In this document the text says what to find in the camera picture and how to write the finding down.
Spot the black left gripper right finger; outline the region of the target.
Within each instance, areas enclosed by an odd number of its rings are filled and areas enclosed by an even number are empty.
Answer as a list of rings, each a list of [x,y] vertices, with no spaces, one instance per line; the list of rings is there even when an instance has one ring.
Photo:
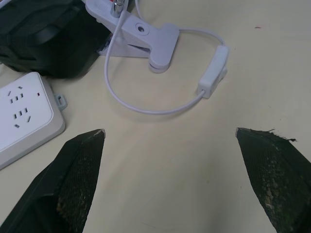
[[[311,231],[311,163],[272,131],[237,128],[251,186],[278,233]]]

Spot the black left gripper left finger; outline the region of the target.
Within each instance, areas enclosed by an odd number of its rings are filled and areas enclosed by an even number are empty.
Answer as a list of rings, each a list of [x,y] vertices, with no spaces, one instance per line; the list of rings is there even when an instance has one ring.
[[[105,131],[96,129],[67,141],[31,182],[2,233],[81,233],[97,186]]]

